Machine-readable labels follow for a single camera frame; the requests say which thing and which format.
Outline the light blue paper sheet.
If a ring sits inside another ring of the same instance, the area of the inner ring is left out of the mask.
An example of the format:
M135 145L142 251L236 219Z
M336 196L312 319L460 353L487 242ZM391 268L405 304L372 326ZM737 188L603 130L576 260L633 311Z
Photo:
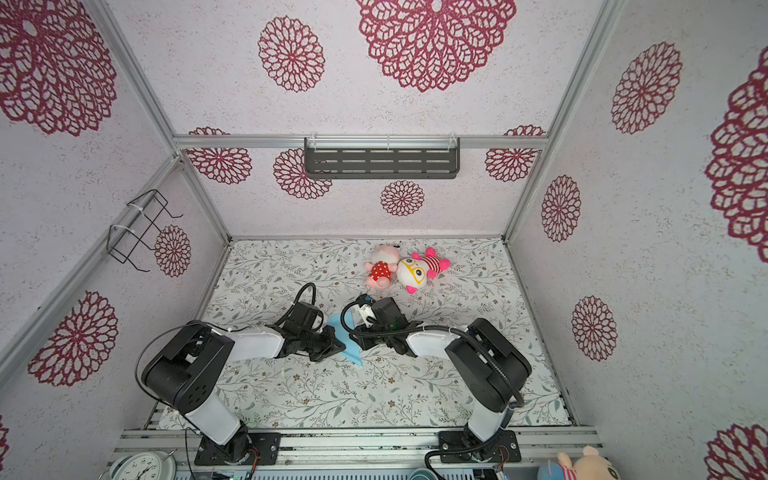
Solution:
M336 338L345 346L340 355L352 364L361 367L363 362L360 346L350 338L349 333L342 326L340 314L331 315L328 318L327 324L334 328Z

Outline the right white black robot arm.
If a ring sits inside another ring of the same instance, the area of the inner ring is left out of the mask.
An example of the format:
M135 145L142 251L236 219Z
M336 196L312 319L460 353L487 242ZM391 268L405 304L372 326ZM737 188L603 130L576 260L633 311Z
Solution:
M473 396L465 426L468 441L489 441L504 429L513 411L525 405L523 387L529 360L484 318L465 327L410 321L391 297L367 294L345 305L342 328L362 350L385 345L400 355L449 360Z

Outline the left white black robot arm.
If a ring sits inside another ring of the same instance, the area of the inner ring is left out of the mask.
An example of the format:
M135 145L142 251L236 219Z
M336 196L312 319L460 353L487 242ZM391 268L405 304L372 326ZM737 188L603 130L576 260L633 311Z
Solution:
M231 330L190 321L172 330L174 336L144 367L139 384L214 445L242 442L247 428L215 392L224 367L229 362L298 354L320 362L343 352L345 345L332 326L315 325L322 316L319 309L299 302L264 327Z

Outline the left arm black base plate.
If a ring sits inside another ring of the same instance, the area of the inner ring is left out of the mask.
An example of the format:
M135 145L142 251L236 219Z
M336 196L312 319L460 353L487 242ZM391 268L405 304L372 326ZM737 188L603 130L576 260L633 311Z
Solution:
M279 433L236 434L226 445L203 436L193 461L195 466L275 465L282 436Z

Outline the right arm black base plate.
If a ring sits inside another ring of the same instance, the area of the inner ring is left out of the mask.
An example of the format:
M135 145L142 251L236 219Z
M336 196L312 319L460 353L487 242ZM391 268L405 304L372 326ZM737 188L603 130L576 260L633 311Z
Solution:
M489 445L472 452L453 453L453 450L468 449L482 444L468 429L443 430L438 433L438 447L441 452L440 461L445 464L454 463L517 463L521 461L520 448L515 433L502 430L498 437Z

